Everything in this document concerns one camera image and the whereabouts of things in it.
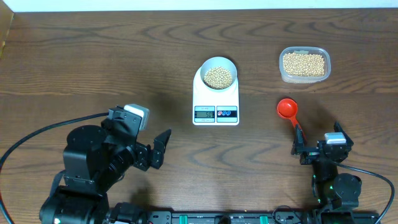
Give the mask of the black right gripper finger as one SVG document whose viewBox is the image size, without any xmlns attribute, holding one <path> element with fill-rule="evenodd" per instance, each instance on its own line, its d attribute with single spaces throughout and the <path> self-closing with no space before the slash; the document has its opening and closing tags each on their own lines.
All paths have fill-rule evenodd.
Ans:
<svg viewBox="0 0 398 224">
<path fill-rule="evenodd" d="M 333 129 L 335 133 L 338 133 L 339 136 L 341 136 L 341 138 L 345 139 L 345 143 L 347 145 L 353 146 L 354 142 L 353 140 L 346 134 L 346 132 L 343 130 L 341 124 L 338 121 L 335 121 L 334 125 L 333 125 Z"/>
<path fill-rule="evenodd" d="M 299 124 L 295 126 L 294 133 L 295 138 L 292 145 L 291 155 L 299 155 L 304 152 L 307 140 Z"/>
</svg>

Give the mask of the red measuring scoop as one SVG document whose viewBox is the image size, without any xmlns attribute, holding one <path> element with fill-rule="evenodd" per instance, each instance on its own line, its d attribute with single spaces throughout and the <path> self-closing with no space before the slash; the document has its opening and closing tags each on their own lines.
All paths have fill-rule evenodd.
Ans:
<svg viewBox="0 0 398 224">
<path fill-rule="evenodd" d="M 291 98 L 281 99 L 277 104 L 276 112 L 282 119 L 289 120 L 294 128 L 298 126 L 300 129 L 302 129 L 299 122 L 296 119 L 296 115 L 298 112 L 298 105 L 293 99 Z"/>
</svg>

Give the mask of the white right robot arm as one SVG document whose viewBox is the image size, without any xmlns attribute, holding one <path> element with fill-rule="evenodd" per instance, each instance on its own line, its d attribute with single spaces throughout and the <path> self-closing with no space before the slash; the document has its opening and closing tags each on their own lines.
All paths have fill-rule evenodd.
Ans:
<svg viewBox="0 0 398 224">
<path fill-rule="evenodd" d="M 319 203 L 318 208 L 304 213 L 304 223 L 354 223 L 353 209 L 359 206 L 362 181 L 358 176 L 338 172 L 354 142 L 339 123 L 333 128 L 324 140 L 309 147 L 301 127 L 295 126 L 291 154 L 300 156 L 301 165 L 312 166 L 312 190 Z"/>
</svg>

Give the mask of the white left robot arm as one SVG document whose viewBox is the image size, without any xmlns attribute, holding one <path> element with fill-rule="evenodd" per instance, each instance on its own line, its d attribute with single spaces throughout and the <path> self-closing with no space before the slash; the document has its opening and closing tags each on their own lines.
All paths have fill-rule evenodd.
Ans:
<svg viewBox="0 0 398 224">
<path fill-rule="evenodd" d="M 137 141 L 146 126 L 148 109 L 138 105 L 109 109 L 99 126 L 72 130 L 63 151 L 64 170 L 53 180 L 42 205 L 42 223 L 148 223 L 149 212 L 131 203 L 110 208 L 107 192 L 130 167 L 147 171 L 164 162 L 170 129 L 153 145 Z"/>
</svg>

